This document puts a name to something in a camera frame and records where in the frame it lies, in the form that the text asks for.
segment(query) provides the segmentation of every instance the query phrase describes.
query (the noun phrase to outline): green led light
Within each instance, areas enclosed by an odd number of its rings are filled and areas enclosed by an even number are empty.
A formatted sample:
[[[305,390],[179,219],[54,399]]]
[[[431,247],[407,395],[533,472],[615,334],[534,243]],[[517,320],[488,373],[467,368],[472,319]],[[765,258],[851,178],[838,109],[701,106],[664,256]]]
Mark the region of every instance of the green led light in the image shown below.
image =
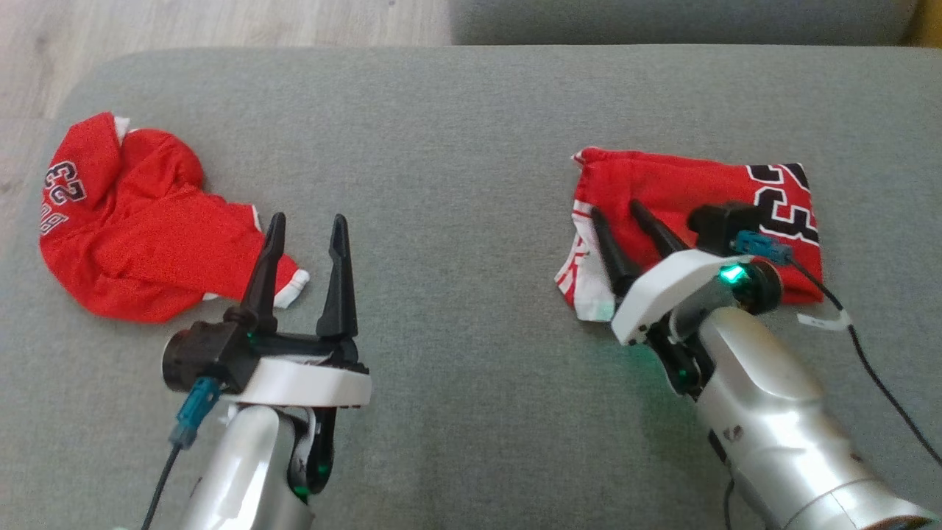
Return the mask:
[[[294,493],[296,497],[306,503],[308,495],[311,494],[311,490],[305,488],[304,486],[298,486],[297,488],[294,488]]]
[[[741,265],[720,269],[720,279],[728,284],[735,284],[746,278],[746,270]]]

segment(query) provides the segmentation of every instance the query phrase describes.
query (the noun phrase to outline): wooden floor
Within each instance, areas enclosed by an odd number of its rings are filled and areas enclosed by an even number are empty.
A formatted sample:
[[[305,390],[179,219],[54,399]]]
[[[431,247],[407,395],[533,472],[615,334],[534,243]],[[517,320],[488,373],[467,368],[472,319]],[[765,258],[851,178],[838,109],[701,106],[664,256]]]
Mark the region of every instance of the wooden floor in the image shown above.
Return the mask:
[[[95,65],[191,46],[435,46],[445,0],[0,0],[0,257],[59,104]]]

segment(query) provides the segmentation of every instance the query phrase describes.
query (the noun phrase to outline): printed number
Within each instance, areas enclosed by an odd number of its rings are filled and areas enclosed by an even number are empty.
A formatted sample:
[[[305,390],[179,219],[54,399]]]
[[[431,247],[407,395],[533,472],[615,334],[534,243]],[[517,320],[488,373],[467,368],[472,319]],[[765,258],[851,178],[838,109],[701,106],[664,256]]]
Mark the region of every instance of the printed number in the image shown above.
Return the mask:
[[[52,207],[42,203],[42,210],[40,211],[40,234],[45,236],[49,232],[53,231],[53,228],[59,226],[60,224],[69,221],[69,218],[61,213],[53,213]]]
[[[801,164],[781,166],[748,166],[753,180],[779,186],[763,186],[755,193],[755,205],[762,208],[762,231],[790,240],[818,244],[818,228],[812,224],[808,208],[788,203],[786,175],[802,190],[808,191],[808,177]]]
[[[78,180],[78,171],[70,161],[59,162],[46,172],[45,185],[49,190],[49,199],[56,205],[69,201],[77,202],[85,198],[85,187]]]

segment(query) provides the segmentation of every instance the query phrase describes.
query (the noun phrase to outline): cable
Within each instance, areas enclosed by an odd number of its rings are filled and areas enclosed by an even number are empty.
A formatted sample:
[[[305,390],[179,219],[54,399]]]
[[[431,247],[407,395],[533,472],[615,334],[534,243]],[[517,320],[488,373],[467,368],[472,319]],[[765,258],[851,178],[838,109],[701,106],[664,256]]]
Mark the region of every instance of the cable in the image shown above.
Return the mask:
[[[154,496],[151,497],[151,507],[147,508],[147,515],[144,516],[144,523],[141,524],[140,530],[147,530],[151,527],[151,522],[154,520],[154,514],[157,513],[157,504],[160,503],[160,494],[164,492],[164,486],[167,484],[167,477],[169,477],[171,474],[173,462],[176,462],[176,457],[180,455],[180,450],[182,449],[183,446],[179,443],[173,444],[171,454],[167,457],[167,463],[164,464],[164,471],[160,473],[160,478],[157,480],[157,487],[154,489]]]
[[[733,487],[736,482],[733,477],[729,477],[729,484],[726,485],[726,493],[723,494],[723,520],[726,521],[726,530],[733,530],[733,523],[729,518],[729,498],[733,496]]]
[[[844,306],[840,303],[839,300],[837,300],[837,297],[831,292],[831,290],[824,287],[824,284],[821,283],[819,279],[814,276],[814,274],[809,272],[805,267],[802,266],[801,263],[795,261],[794,259],[790,258],[788,262],[793,265],[795,269],[798,269],[798,272],[803,274],[804,277],[806,277],[811,283],[815,284],[815,287],[817,287],[821,293],[824,294],[824,296],[826,296],[832,304],[834,304],[838,311],[844,310]],[[852,323],[847,325],[847,331],[851,334],[853,349],[856,350],[857,357],[860,358],[860,364],[864,366],[864,370],[867,372],[867,375],[870,376],[870,379],[873,380],[873,384],[876,385],[878,389],[880,389],[880,392],[883,393],[887,401],[893,405],[893,408],[896,409],[897,414],[899,414],[902,420],[906,422],[906,426],[908,426],[909,430],[913,432],[913,436],[916,437],[916,439],[922,445],[922,448],[925,449],[927,453],[929,453],[929,456],[935,460],[935,463],[938,464],[939,467],[942,467],[942,457],[939,457],[939,453],[935,450],[935,448],[933,448],[929,441],[926,440],[926,437],[922,436],[922,431],[919,430],[919,428],[913,422],[913,419],[909,417],[909,414],[907,414],[905,410],[903,410],[900,402],[896,401],[896,398],[893,397],[893,394],[889,391],[886,385],[884,385],[883,381],[880,379],[880,376],[877,375],[877,373],[873,370],[873,367],[870,366],[867,356],[864,355],[864,348],[860,345],[860,338],[857,337],[857,330],[853,327]]]
[[[192,447],[196,441],[196,432],[200,424],[213,409],[213,405],[219,400],[222,392],[221,383],[211,377],[200,377],[193,384],[189,395],[177,412],[177,424],[171,433],[171,455],[167,457],[167,463],[164,464],[164,471],[160,473],[157,480],[157,487],[154,489],[154,497],[151,498],[151,507],[147,508],[147,515],[144,516],[144,523],[140,530],[147,530],[151,527],[151,521],[154,520],[154,514],[157,511],[157,504],[160,502],[160,494],[164,491],[167,484],[167,477],[171,474],[173,462],[180,455],[180,451]]]

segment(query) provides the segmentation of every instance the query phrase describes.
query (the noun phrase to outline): gray cushion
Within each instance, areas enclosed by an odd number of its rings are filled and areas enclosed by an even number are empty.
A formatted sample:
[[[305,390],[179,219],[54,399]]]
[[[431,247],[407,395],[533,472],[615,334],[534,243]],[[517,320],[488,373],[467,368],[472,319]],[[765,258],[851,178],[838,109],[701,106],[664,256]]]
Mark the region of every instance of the gray cushion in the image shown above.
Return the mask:
[[[178,134],[209,188],[287,214],[312,268],[282,329],[322,307],[331,220],[349,217],[361,355],[374,401],[343,411],[317,528],[723,527],[727,474],[650,352],[579,323],[552,277],[572,241],[577,170],[596,144],[729,162],[799,160],[826,279],[873,365],[936,446],[942,342],[942,57],[758,46],[178,50],[111,62],[46,146],[101,110]],[[38,197],[41,168],[37,168]],[[183,396],[167,325],[80,308],[39,257],[26,208],[0,264],[3,528],[139,524]],[[942,512],[942,472],[842,333],[767,319],[830,390],[861,453]],[[219,439],[182,455],[155,528],[174,528]],[[758,528],[739,499],[736,528]]]
[[[449,0],[457,44],[893,44],[916,0]]]

